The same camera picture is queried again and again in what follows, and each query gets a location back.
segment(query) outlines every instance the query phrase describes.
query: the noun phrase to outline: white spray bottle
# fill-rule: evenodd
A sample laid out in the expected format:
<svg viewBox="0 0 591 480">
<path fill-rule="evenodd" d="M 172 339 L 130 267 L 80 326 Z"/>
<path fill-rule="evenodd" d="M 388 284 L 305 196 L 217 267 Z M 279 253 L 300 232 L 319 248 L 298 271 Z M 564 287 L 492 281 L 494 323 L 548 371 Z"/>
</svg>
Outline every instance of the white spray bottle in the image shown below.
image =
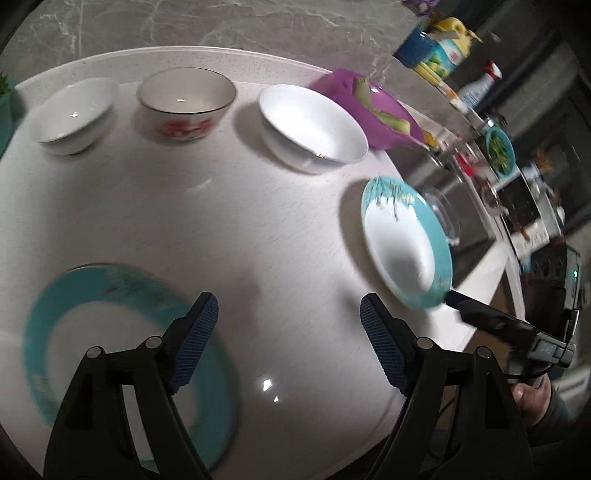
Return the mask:
<svg viewBox="0 0 591 480">
<path fill-rule="evenodd" d="M 462 102 L 466 104 L 468 108 L 476 108 L 481 100 L 485 97 L 488 91 L 491 89 L 492 84 L 496 80 L 503 78 L 499 67 L 496 66 L 492 60 L 484 67 L 485 74 L 472 83 L 462 87 L 457 93 L 458 97 Z"/>
</svg>

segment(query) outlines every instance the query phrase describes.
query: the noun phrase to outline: green plant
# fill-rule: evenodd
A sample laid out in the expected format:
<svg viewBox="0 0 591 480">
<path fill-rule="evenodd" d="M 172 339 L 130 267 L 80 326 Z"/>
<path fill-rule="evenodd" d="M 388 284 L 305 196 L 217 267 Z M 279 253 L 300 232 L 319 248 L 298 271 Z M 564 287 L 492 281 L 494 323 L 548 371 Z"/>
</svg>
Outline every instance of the green plant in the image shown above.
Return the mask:
<svg viewBox="0 0 591 480">
<path fill-rule="evenodd" d="M 6 95 L 7 93 L 10 92 L 10 90 L 11 90 L 11 88 L 8 85 L 7 76 L 3 75 L 2 72 L 0 72 L 0 96 Z"/>
</svg>

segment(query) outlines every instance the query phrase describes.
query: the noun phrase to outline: purple silicone bag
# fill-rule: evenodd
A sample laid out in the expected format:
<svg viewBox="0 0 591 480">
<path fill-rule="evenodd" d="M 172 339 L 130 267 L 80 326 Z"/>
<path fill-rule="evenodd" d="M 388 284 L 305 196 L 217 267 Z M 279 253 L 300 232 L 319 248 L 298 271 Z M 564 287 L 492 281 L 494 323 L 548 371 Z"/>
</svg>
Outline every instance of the purple silicone bag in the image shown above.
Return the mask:
<svg viewBox="0 0 591 480">
<path fill-rule="evenodd" d="M 412 143 L 408 135 L 397 132 L 376 117 L 353 96 L 353 79 L 363 75 L 351 70 L 336 69 L 324 75 L 310 85 L 310 89 L 321 93 L 347 110 L 365 132 L 369 146 L 377 150 L 393 148 L 396 145 Z M 372 103 L 374 107 L 410 122 L 410 134 L 423 142 L 423 130 L 411 114 L 388 92 L 379 85 L 371 83 Z"/>
</svg>

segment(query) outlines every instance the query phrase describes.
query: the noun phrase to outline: metal screw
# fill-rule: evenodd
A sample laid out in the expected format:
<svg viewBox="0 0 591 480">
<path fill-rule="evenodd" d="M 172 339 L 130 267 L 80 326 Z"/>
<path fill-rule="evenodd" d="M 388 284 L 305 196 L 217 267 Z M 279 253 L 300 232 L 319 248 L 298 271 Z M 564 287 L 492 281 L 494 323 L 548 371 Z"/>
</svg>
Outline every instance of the metal screw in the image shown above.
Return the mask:
<svg viewBox="0 0 591 480">
<path fill-rule="evenodd" d="M 93 346 L 90 347 L 87 351 L 86 351 L 86 356 L 88 358 L 96 358 L 98 357 L 100 354 L 102 353 L 102 350 L 100 349 L 100 346 Z"/>
<path fill-rule="evenodd" d="M 150 337 L 146 340 L 146 347 L 148 348 L 158 348 L 162 344 L 162 339 L 160 337 Z"/>
<path fill-rule="evenodd" d="M 476 349 L 476 353 L 478 354 L 478 356 L 481 356 L 482 358 L 490 358 L 492 357 L 492 352 L 491 349 L 485 347 L 485 346 L 480 346 Z"/>
<path fill-rule="evenodd" d="M 433 347 L 433 340 L 428 337 L 417 338 L 417 346 L 423 350 L 429 350 Z"/>
</svg>

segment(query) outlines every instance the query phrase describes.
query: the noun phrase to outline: white porcelain bowl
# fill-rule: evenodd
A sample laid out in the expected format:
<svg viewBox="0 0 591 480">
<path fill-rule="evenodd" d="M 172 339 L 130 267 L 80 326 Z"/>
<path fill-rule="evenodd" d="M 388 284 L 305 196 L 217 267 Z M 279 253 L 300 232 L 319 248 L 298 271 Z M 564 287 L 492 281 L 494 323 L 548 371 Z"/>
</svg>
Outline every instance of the white porcelain bowl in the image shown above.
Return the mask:
<svg viewBox="0 0 591 480">
<path fill-rule="evenodd" d="M 51 96 L 33 120 L 33 137 L 53 153 L 70 155 L 89 147 L 107 129 L 119 84 L 91 78 Z"/>
<path fill-rule="evenodd" d="M 221 73 L 193 67 L 164 70 L 138 89 L 148 128 L 172 140 L 204 137 L 236 99 L 236 87 Z"/>
<path fill-rule="evenodd" d="M 325 173 L 362 161 L 368 141 L 355 119 L 329 98 L 296 85 L 272 85 L 259 95 L 261 135 L 290 167 Z"/>
</svg>

